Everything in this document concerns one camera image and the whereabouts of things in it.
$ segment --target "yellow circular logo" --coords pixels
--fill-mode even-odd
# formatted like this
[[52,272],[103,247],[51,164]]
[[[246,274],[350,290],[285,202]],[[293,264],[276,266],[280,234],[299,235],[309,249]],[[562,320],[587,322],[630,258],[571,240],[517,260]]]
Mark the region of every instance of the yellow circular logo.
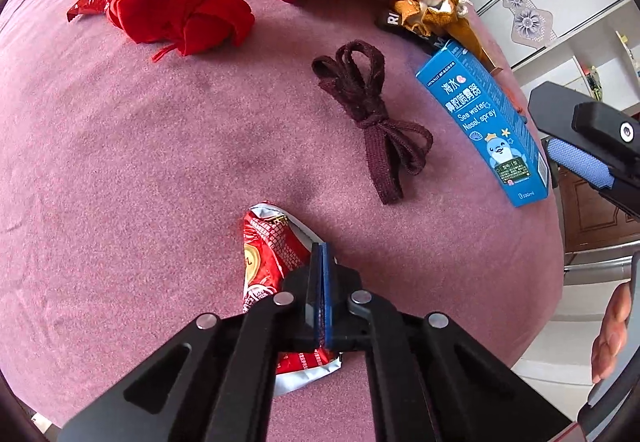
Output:
[[260,268],[260,251],[253,245],[244,244],[244,279],[249,285]]

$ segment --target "wooden door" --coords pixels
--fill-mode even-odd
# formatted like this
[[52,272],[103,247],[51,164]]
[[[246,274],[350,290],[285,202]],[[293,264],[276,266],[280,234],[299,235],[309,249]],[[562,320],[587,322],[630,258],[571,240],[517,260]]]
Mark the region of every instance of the wooden door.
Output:
[[640,240],[640,222],[607,202],[587,182],[563,167],[559,169],[559,187],[566,252]]

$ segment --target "human hand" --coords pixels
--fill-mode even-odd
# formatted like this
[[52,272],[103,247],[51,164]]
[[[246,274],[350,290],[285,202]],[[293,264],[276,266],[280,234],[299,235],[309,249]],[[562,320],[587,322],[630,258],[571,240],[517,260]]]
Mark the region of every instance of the human hand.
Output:
[[629,314],[631,289],[628,283],[622,283],[611,295],[600,327],[600,335],[591,348],[591,380],[594,384],[613,373],[616,357],[626,345],[625,321]]

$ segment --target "bed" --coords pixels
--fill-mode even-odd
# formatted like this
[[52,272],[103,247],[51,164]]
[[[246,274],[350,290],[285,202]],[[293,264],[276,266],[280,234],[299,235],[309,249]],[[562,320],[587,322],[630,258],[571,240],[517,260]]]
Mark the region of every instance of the bed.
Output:
[[[199,313],[241,311],[241,221],[285,208],[402,311],[453,317],[506,364],[554,312],[562,240],[553,194],[514,208],[415,79],[426,55],[377,29],[385,0],[246,0],[239,47],[149,57],[76,0],[0,14],[0,368],[63,425]],[[472,25],[504,67],[495,41]],[[362,132],[311,61],[353,39],[386,59],[393,118],[427,127],[426,168],[383,206]],[[274,401],[270,440],[372,440],[364,359]]]

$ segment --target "barcode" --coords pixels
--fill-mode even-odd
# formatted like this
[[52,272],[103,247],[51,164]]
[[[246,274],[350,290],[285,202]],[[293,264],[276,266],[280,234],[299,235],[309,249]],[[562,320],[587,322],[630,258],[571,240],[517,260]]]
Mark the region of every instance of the barcode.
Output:
[[538,152],[538,174],[540,175],[540,178],[542,178],[542,183],[546,187],[546,179],[549,176],[549,168],[546,167],[545,159],[542,157],[542,155],[540,155],[540,152]]

